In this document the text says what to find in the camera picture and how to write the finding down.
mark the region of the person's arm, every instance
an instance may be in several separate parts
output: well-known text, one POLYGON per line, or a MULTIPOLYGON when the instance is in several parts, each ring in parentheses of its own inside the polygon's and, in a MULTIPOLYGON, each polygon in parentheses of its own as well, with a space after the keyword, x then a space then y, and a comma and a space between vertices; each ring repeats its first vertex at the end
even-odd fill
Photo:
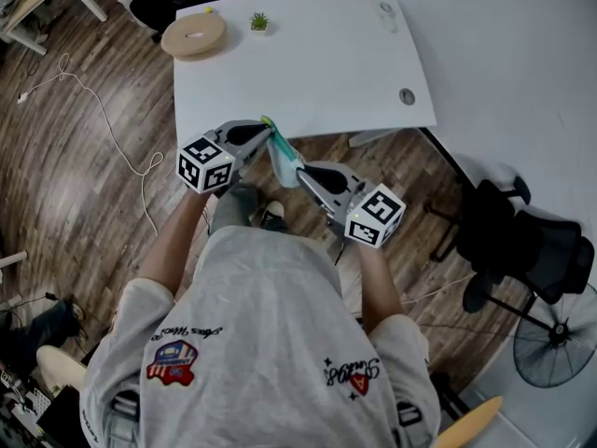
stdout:
POLYGON ((139 278, 153 280, 173 295, 180 287, 193 234, 209 194, 189 190, 176 207, 139 267, 139 278))
POLYGON ((358 244, 363 287, 363 324, 370 334, 392 315, 404 314, 390 268, 381 249, 358 244))
POLYGON ((79 410, 83 432, 94 448, 110 443, 107 427, 118 394, 140 394, 145 347, 174 307, 174 294, 207 198, 189 191, 176 207, 149 249, 138 277, 124 288, 113 328, 90 360, 79 410))
POLYGON ((427 340, 404 315, 381 249, 358 245, 363 323, 388 374, 396 399, 399 439, 430 446, 439 429, 439 401, 427 372, 427 340))

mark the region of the embroidered patch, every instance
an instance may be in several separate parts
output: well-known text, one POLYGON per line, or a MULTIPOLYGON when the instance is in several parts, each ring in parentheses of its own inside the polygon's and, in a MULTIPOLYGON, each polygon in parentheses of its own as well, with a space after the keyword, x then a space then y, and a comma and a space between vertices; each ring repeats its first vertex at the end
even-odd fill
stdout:
MULTIPOLYGON (((328 357, 324 360, 324 363, 327 367, 324 369, 324 376, 328 386, 350 383, 361 397, 364 397, 369 391, 369 380, 374 380, 380 375, 380 360, 378 358, 358 360, 334 367, 334 362, 328 357)), ((354 401, 358 398, 358 395, 351 392, 349 398, 354 401)))
POLYGON ((365 396, 369 390, 369 379, 366 375, 355 373, 351 378, 348 379, 354 389, 365 396))
POLYGON ((222 327, 218 327, 217 329, 197 329, 195 327, 167 327, 166 329, 160 330, 160 333, 155 333, 153 337, 151 337, 151 341, 156 342, 160 340, 164 335, 188 337, 188 335, 190 334, 201 335, 203 339, 206 339, 207 337, 211 337, 212 335, 217 335, 222 330, 222 327))
POLYGON ((166 343, 156 351, 153 363, 147 365, 147 379, 158 377, 165 385, 178 382, 189 386, 195 378, 190 367, 198 353, 195 347, 182 340, 166 343))

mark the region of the electric fan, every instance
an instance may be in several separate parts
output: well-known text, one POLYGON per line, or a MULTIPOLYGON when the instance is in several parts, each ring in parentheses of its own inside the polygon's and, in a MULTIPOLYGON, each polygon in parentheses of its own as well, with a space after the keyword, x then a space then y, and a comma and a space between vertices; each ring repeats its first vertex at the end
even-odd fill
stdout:
POLYGON ((577 376, 597 348, 597 292, 563 294, 553 305, 537 299, 521 318, 514 364, 530 385, 550 388, 577 376))

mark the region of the white wall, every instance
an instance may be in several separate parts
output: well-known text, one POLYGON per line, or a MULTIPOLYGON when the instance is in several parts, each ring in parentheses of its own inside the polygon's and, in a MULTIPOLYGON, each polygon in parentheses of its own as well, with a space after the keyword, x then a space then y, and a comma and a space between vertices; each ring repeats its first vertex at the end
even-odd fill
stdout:
MULTIPOLYGON (((437 116, 474 179, 597 228, 597 0, 399 0, 437 116)), ((593 268, 591 282, 597 284, 593 268)))

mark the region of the gray t-shirt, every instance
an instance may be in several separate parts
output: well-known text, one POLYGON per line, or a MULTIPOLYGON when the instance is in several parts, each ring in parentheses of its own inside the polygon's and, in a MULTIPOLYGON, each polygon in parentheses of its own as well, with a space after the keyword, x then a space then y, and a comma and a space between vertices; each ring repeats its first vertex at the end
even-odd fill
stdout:
POLYGON ((368 338, 339 294, 313 241, 242 227, 214 234, 178 303, 131 281, 85 377, 90 445, 127 438, 114 407, 132 391, 131 446, 431 446, 439 406, 425 337, 394 315, 368 338))

